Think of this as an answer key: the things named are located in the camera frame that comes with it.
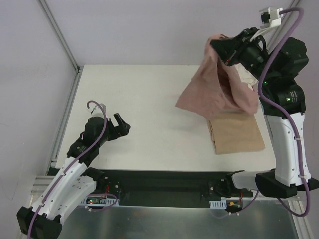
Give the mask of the pink printed t shirt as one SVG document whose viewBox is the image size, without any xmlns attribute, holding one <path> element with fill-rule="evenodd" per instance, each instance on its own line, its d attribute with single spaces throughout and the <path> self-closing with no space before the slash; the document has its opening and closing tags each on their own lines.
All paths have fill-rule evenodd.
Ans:
<svg viewBox="0 0 319 239">
<path fill-rule="evenodd" d="M 202 63 L 177 100 L 176 107 L 194 112 L 207 120 L 221 112 L 244 112 L 251 115 L 257 112 L 257 93 L 241 81 L 235 66 L 226 66 L 221 61 L 210 45 L 212 40 L 226 38 L 223 34 L 209 37 Z"/>
</svg>

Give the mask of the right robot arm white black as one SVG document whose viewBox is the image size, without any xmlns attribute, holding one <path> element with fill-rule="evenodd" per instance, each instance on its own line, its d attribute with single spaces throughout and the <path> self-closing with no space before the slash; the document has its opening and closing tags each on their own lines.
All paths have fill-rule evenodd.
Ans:
<svg viewBox="0 0 319 239">
<path fill-rule="evenodd" d="M 263 107 L 276 158 L 274 169 L 258 172 L 253 186 L 265 197 L 290 198 L 319 187 L 311 177 L 302 142 L 305 119 L 305 95 L 295 77 L 307 65 L 304 42 L 289 37 L 279 52 L 269 53 L 262 36 L 253 38 L 258 29 L 244 29 L 232 38 L 210 40 L 210 45 L 227 66 L 240 63 L 258 81 L 258 94 Z"/>
</svg>

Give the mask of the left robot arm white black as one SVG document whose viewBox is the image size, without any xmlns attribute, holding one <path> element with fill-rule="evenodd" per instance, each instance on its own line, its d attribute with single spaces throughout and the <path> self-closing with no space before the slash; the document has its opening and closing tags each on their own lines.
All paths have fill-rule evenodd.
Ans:
<svg viewBox="0 0 319 239">
<path fill-rule="evenodd" d="M 117 125 L 100 116 L 88 119 L 48 187 L 30 207 L 19 209 L 17 220 L 23 234 L 32 239 L 56 239 L 82 200 L 92 193 L 106 196 L 105 174 L 90 164 L 105 142 L 128 135 L 130 125 L 118 113 L 114 118 Z"/>
</svg>

